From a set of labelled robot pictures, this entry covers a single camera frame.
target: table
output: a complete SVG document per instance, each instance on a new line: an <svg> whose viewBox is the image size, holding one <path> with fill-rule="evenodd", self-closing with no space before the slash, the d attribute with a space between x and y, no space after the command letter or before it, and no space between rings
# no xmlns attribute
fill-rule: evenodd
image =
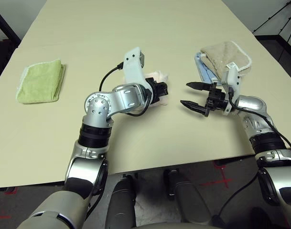
<svg viewBox="0 0 291 229"><path fill-rule="evenodd" d="M101 78L139 46L145 73L169 74L169 103L141 117L114 116L109 173L122 173L253 154L238 120L219 111L208 118L181 99L205 104L194 55L234 40L252 58L241 94L262 98L275 125L291 141L291 78L219 0L48 0L0 77L0 187L63 180L78 138L84 100ZM55 103L19 104L27 65L61 58L66 73ZM112 74L103 90L123 82Z"/></svg>

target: red tape mark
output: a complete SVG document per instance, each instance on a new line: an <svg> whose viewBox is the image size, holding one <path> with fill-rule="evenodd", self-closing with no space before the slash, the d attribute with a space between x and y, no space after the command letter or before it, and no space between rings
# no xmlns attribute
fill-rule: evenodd
<svg viewBox="0 0 291 229"><path fill-rule="evenodd" d="M228 187L228 182L226 180L226 176L225 176L225 173L224 173L224 168L226 168L226 166L218 166L214 161L213 161L213 166L214 166L214 168L219 169L221 171L222 178L223 178L223 181L225 183L225 187L229 188Z"/></svg>
<svg viewBox="0 0 291 229"><path fill-rule="evenodd" d="M0 216L0 219L10 219L11 216Z"/></svg>
<svg viewBox="0 0 291 229"><path fill-rule="evenodd" d="M18 190L18 187L15 187L15 189L12 192L4 192L5 195L13 195L16 194Z"/></svg>
<svg viewBox="0 0 291 229"><path fill-rule="evenodd" d="M211 182L202 183L202 184L199 184L199 185L201 185L201 186L208 186L208 185L213 185L213 184L226 183L226 182L230 182L230 181L232 181L232 179L211 181Z"/></svg>

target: white wall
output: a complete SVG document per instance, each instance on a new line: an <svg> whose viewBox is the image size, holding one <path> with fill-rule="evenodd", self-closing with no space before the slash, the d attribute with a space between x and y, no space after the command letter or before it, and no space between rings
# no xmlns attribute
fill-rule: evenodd
<svg viewBox="0 0 291 229"><path fill-rule="evenodd" d="M288 0L223 0L231 11L253 31L269 16L280 9ZM38 15L46 0L0 0L0 14L20 38ZM260 28L255 35L278 34L279 29L291 15L291 6L283 9L275 18ZM291 21L282 31L281 36L287 40L291 33ZM0 39L6 36L0 30Z"/></svg>
<svg viewBox="0 0 291 229"><path fill-rule="evenodd" d="M265 22L268 17L281 9L289 0L223 0L230 10L250 30L255 30ZM284 8L275 17L264 24L255 35L275 35L291 16L291 5ZM281 36L287 41L291 34L291 20L281 32Z"/></svg>
<svg viewBox="0 0 291 229"><path fill-rule="evenodd" d="M22 39L46 0L0 0L0 14ZM0 40L6 39L0 30Z"/></svg>

